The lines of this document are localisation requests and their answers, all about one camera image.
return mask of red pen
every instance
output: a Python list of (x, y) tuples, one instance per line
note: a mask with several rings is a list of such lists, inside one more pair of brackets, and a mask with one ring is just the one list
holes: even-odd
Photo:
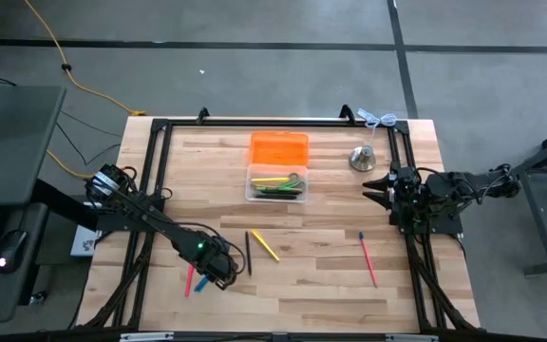
[(187, 285), (185, 285), (185, 297), (189, 296), (191, 290), (191, 278), (194, 277), (194, 265), (189, 265), (189, 274), (187, 275)]
[(367, 245), (365, 244), (365, 235), (360, 232), (358, 235), (360, 237), (360, 242), (362, 243), (362, 249), (365, 251), (365, 257), (367, 257), (368, 270), (370, 271), (370, 277), (372, 278), (372, 284), (377, 287), (377, 278), (375, 277), (375, 272), (372, 270), (372, 263), (370, 262), (370, 256), (368, 255)]

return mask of clear plastic container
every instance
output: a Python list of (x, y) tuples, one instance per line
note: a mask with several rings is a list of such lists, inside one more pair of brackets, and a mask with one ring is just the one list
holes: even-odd
[(251, 164), (246, 173), (246, 200), (305, 203), (308, 186), (305, 166)]

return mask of white cable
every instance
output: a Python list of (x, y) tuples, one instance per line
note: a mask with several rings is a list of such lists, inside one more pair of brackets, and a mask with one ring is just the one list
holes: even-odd
[(367, 121), (365, 123), (366, 127), (372, 128), (372, 134), (370, 135), (370, 139), (368, 140), (367, 145), (370, 145), (370, 143), (372, 143), (372, 139), (375, 137), (375, 128), (377, 128), (379, 124), (382, 124), (387, 127), (392, 127), (393, 125), (396, 124), (396, 121), (398, 120), (396, 118), (396, 115), (394, 115), (393, 113), (387, 113), (386, 115), (382, 116), (380, 119), (374, 116), (373, 114), (368, 113), (362, 108), (359, 108), (356, 114), (360, 115)]

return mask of yellow cable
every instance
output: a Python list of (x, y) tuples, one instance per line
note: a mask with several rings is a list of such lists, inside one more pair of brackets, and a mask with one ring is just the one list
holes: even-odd
[[(49, 36), (52, 38), (52, 41), (54, 41), (54, 44), (56, 45), (56, 47), (58, 48), (58, 51), (61, 53), (61, 57), (63, 58), (63, 63), (68, 65), (68, 62), (66, 61), (66, 57), (65, 57), (65, 53), (63, 52), (63, 49), (61, 48), (60, 44), (58, 44), (58, 41), (56, 40), (56, 37), (54, 37), (54, 33), (52, 33), (52, 30), (49, 28), (49, 26), (47, 25), (46, 21), (44, 20), (44, 18), (42, 18), (42, 16), (39, 14), (39, 12), (37, 12), (37, 9), (35, 9), (35, 7), (28, 1), (28, 0), (25, 0), (25, 3), (27, 4), (27, 6), (30, 8), (30, 10), (33, 11), (33, 13), (35, 14), (35, 16), (37, 17), (37, 19), (39, 19), (40, 22), (42, 22), (42, 25), (44, 25), (44, 28), (46, 28), (47, 30), (47, 33), (49, 33)], [(127, 111), (128, 114), (130, 114), (130, 116), (141, 116), (141, 115), (146, 115), (146, 111), (144, 110), (134, 110), (134, 109), (130, 109), (127, 105), (125, 104), (122, 104), (121, 102), (115, 100), (114, 98), (112, 98), (111, 96), (109, 95), (105, 95), (103, 93), (100, 93), (96, 90), (92, 90), (88, 87), (85, 87), (83, 85), (80, 85), (77, 83), (77, 81), (75, 81), (75, 79), (73, 78), (73, 76), (71, 75), (71, 71), (70, 70), (65, 70), (65, 73), (66, 73), (66, 76), (68, 76), (69, 80), (71, 80), (71, 82), (77, 86), (78, 88), (80, 88), (81, 90), (83, 91), (87, 91), (91, 94), (94, 94), (96, 96), (100, 96), (104, 99), (107, 99), (109, 101), (111, 101), (112, 103), (114, 103), (115, 105), (118, 105), (120, 106), (121, 108), (123, 108), (123, 110)]]
[(94, 177), (95, 174), (91, 174), (91, 175), (85, 175), (85, 174), (81, 174), (81, 173), (77, 173), (71, 169), (69, 169), (68, 167), (66, 167), (62, 161), (60, 161), (58, 159), (58, 157), (56, 157), (50, 150), (46, 150), (46, 152), (50, 155), (50, 157), (52, 157), (54, 159), (54, 161), (60, 166), (63, 168), (63, 170), (67, 171), (70, 175), (72, 176), (75, 176), (77, 178), (81, 178), (81, 179), (91, 179), (92, 177)]

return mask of gray concrete floor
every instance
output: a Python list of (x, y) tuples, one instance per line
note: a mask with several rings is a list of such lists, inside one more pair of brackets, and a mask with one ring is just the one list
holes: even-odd
[[(385, 0), (34, 0), (61, 38), (205, 42), (392, 44)], [(397, 0), (408, 44), (547, 46), (547, 0)], [(0, 0), (0, 37), (46, 37), (21, 1)], [(336, 116), (342, 104), (406, 117), (395, 52), (66, 48), (76, 78), (151, 115)], [(420, 118), (435, 121), (445, 168), (480, 172), (517, 164), (547, 137), (547, 54), (408, 53)], [(74, 88), (47, 47), (0, 47), (0, 77), (68, 89), (64, 110), (122, 133), (126, 114)], [(61, 116), (91, 157), (120, 139)], [(84, 165), (60, 132), (50, 143)], [(83, 192), (50, 159), (41, 177)], [(482, 326), (547, 337), (547, 276), (521, 268), (545, 255), (523, 195), (488, 199), (462, 215), (467, 263)], [(19, 311), (0, 333), (63, 329), (80, 300), (85, 263), (56, 268), (52, 297)]]

